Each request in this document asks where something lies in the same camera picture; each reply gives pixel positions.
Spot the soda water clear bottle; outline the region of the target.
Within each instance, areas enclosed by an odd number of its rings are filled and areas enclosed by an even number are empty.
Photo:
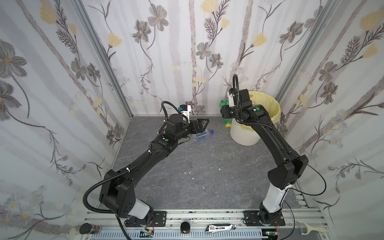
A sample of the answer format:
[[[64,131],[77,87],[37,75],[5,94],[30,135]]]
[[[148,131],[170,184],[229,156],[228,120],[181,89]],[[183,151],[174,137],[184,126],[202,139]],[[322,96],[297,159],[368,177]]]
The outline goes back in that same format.
[[[205,130],[202,133],[195,134],[194,135],[194,139],[195,140],[202,139],[202,138],[205,138],[205,137],[213,135],[213,134],[214,134],[213,130]]]

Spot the green bottle yellow cap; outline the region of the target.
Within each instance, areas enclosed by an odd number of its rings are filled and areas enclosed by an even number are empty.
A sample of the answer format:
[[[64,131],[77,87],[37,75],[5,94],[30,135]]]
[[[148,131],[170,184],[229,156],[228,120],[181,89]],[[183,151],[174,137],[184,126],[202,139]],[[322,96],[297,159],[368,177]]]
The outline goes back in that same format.
[[[231,113],[230,113],[231,107],[229,106],[229,100],[228,99],[221,100],[219,103],[219,107],[220,107],[220,113],[222,115],[222,120],[225,123],[225,127],[231,128],[232,119],[231,119]]]

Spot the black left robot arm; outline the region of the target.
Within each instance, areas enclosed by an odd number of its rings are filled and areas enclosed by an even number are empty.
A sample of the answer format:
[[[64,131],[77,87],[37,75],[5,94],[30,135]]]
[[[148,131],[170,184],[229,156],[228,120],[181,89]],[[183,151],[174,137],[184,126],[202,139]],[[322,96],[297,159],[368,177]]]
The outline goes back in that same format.
[[[108,171],[104,179],[90,187],[83,196],[84,206],[95,213],[114,214],[118,218],[136,218],[141,225],[153,221],[153,208],[136,198],[135,187],[160,161],[167,158],[178,146],[179,140],[205,132],[209,119],[188,120],[182,114],[172,114],[164,120],[158,135],[148,149],[136,160],[119,171]],[[99,201],[106,208],[93,207],[88,196],[101,188]]]

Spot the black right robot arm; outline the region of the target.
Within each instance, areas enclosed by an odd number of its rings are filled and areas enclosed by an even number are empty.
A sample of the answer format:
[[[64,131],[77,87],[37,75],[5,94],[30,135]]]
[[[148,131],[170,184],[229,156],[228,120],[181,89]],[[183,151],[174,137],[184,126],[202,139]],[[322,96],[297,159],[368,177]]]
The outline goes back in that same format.
[[[301,177],[309,160],[291,148],[274,127],[265,107],[252,103],[248,90],[231,88],[228,97],[229,104],[221,107],[222,117],[251,127],[266,144],[277,165],[268,171],[270,186],[258,213],[259,222],[268,226],[282,216],[281,205],[286,193]]]

